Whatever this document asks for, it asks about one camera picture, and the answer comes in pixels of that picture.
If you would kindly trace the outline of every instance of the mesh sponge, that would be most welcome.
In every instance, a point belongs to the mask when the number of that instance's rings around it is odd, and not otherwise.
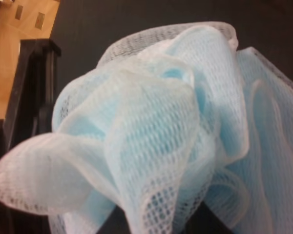
[[[60,94],[54,132],[0,161],[0,201],[53,234],[96,233],[115,205],[132,233],[178,234],[202,200],[234,233],[293,234],[293,83],[236,47],[219,22],[111,45]]]

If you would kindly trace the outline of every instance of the white mesh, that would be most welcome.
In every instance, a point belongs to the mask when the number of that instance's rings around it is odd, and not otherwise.
[[[293,83],[232,26],[111,45],[55,105],[54,133],[0,161],[0,201],[93,234],[115,205],[135,234],[180,233],[204,200],[239,234],[293,234]]]
[[[238,47],[238,40],[236,38],[235,29],[224,22],[195,22],[182,23],[175,25],[167,25],[156,28],[147,29],[113,43],[105,53],[102,55],[97,67],[101,67],[106,63],[115,59],[124,59],[132,55],[136,55],[140,51],[146,49],[157,42],[174,39],[183,31],[198,25],[208,25],[219,30],[228,40],[231,48],[236,50]]]

